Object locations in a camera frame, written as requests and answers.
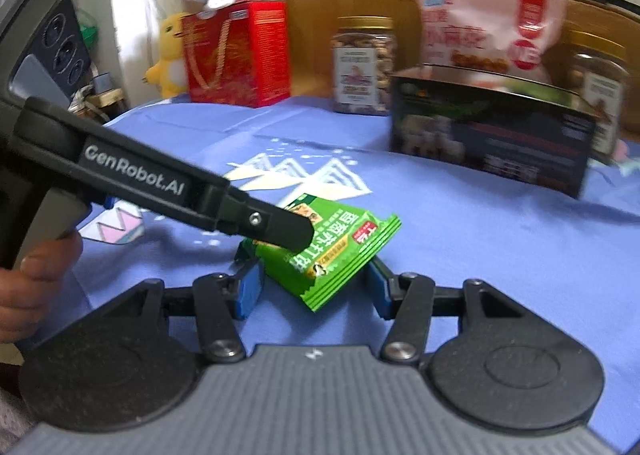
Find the human hand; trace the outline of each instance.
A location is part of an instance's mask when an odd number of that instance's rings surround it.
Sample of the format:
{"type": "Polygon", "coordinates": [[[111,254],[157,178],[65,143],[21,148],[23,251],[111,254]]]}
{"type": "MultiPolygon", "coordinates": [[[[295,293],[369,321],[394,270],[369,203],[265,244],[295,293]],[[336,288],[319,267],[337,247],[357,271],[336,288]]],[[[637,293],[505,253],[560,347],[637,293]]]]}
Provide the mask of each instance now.
{"type": "Polygon", "coordinates": [[[0,269],[0,343],[28,338],[38,329],[80,253],[82,238],[75,231],[37,247],[20,269],[0,269]]]}

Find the pink snack bag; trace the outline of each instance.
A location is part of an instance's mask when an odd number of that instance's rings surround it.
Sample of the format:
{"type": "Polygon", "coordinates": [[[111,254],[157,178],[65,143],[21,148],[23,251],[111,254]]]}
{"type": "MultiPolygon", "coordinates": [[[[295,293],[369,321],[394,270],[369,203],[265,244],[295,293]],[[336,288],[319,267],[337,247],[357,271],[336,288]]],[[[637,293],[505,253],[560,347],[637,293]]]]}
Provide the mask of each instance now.
{"type": "Polygon", "coordinates": [[[548,83],[542,55],[562,30],[565,0],[415,0],[422,63],[548,83]]]}

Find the green snack package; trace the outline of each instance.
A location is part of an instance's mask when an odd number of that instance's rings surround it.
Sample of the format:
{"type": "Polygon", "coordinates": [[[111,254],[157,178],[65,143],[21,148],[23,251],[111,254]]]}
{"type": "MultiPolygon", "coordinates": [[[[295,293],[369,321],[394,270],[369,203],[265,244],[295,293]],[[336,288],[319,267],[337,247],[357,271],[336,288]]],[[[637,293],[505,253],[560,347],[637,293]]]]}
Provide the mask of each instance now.
{"type": "Polygon", "coordinates": [[[276,245],[245,239],[236,259],[259,257],[265,273],[313,312],[321,308],[400,229],[397,216],[376,218],[367,210],[313,195],[303,195],[285,207],[307,216],[314,225],[311,245],[294,255],[276,245]]]}

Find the blue tablecloth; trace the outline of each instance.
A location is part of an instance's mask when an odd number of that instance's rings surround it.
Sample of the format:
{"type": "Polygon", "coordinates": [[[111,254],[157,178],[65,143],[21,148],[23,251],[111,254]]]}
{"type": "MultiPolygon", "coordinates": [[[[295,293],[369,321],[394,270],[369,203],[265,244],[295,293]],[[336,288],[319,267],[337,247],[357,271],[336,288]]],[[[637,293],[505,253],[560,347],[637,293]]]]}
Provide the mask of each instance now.
{"type": "MultiPolygon", "coordinates": [[[[586,344],[606,370],[591,427],[618,449],[640,437],[640,146],[619,162],[592,164],[581,200],[454,165],[391,154],[390,121],[334,114],[326,101],[293,98],[271,108],[174,102],[141,107],[113,130],[226,174],[269,202],[302,192],[345,200],[402,229],[380,257],[396,272],[417,271],[439,285],[482,278],[586,344]]],[[[145,278],[170,287],[224,271],[239,239],[198,229],[120,202],[96,208],[82,225],[84,253],[33,346],[145,278]]],[[[368,344],[390,324],[357,284],[317,314],[274,283],[239,324],[256,343],[368,344]]],[[[188,319],[172,333],[193,348],[188,319]]],[[[456,333],[436,319],[428,348],[456,333]]]]}

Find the yellow plush toy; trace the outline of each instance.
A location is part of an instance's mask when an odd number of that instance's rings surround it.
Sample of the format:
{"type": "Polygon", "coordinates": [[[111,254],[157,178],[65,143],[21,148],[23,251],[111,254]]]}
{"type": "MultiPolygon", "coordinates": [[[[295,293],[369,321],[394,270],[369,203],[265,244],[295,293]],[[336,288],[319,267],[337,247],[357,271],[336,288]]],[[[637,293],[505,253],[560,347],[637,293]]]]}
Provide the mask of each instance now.
{"type": "Polygon", "coordinates": [[[162,99],[187,91],[187,73],[182,52],[182,18],[185,12],[172,14],[160,25],[158,48],[160,60],[146,71],[145,80],[160,86],[162,99]]]}

